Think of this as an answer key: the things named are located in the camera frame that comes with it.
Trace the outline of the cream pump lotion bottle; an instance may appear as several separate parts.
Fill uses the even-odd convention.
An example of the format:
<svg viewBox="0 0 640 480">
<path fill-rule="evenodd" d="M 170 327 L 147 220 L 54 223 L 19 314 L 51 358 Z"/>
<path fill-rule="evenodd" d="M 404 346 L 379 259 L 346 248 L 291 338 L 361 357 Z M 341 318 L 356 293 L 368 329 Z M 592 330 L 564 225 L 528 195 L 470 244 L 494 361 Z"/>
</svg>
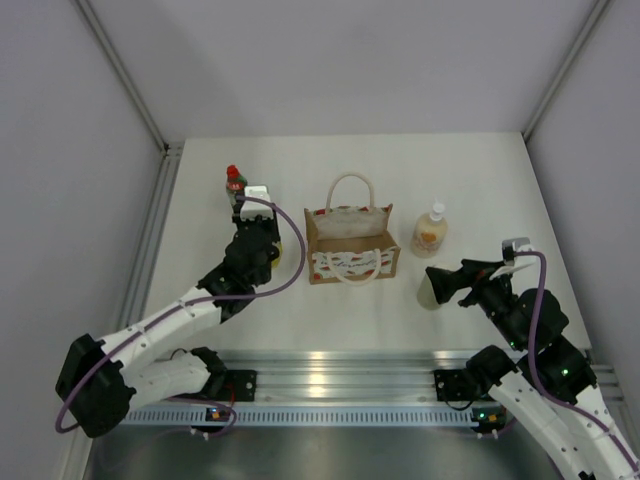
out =
<svg viewBox="0 0 640 480">
<path fill-rule="evenodd" d="M 448 231 L 445 210 L 445 205 L 435 200 L 431 210 L 421 215 L 416 221 L 410 246 L 417 257 L 433 256 L 442 245 Z"/>
</svg>

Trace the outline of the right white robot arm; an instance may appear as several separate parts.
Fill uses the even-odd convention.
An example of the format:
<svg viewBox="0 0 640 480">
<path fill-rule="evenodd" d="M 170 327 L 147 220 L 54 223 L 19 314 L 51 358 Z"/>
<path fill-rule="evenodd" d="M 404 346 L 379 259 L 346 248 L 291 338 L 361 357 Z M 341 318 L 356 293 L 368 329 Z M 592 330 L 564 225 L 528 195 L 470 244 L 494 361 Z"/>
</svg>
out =
<svg viewBox="0 0 640 480">
<path fill-rule="evenodd" d="M 430 300 L 443 305 L 466 291 L 460 306 L 479 306 L 523 355 L 514 361 L 495 345 L 483 348 L 439 387 L 439 400 L 499 403 L 565 479 L 638 478 L 639 458 L 609 413 L 591 364 L 564 336 L 568 318 L 546 289 L 546 276 L 516 295 L 513 271 L 505 261 L 475 260 L 457 270 L 426 269 Z"/>
</svg>

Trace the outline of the yellow red-capped bottle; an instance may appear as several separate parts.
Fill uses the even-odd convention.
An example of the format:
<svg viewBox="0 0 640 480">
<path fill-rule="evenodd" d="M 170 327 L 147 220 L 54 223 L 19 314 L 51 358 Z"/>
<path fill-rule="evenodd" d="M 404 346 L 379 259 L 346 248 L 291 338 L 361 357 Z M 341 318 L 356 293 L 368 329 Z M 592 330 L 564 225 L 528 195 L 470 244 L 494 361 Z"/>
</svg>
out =
<svg viewBox="0 0 640 480">
<path fill-rule="evenodd" d="M 279 266 L 283 255 L 283 246 L 281 242 L 276 242 L 274 247 L 277 249 L 277 255 L 271 261 L 272 269 L 276 269 Z"/>
</svg>

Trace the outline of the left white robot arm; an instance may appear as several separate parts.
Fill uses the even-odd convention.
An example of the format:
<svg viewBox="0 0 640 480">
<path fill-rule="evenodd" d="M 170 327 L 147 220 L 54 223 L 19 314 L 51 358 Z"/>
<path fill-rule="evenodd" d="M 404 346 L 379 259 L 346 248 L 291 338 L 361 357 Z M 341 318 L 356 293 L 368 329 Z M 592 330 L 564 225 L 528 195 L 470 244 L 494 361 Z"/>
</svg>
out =
<svg viewBox="0 0 640 480">
<path fill-rule="evenodd" d="M 129 412 L 157 401 L 212 400 L 224 392 L 227 369 L 215 351 L 163 356 L 239 314 L 256 287 L 270 282 L 280 256 L 276 213 L 261 207 L 249 217 L 234 215 L 233 222 L 223 261 L 180 299 L 119 332 L 100 339 L 85 334 L 71 344 L 55 390 L 88 437 L 105 435 Z"/>
</svg>

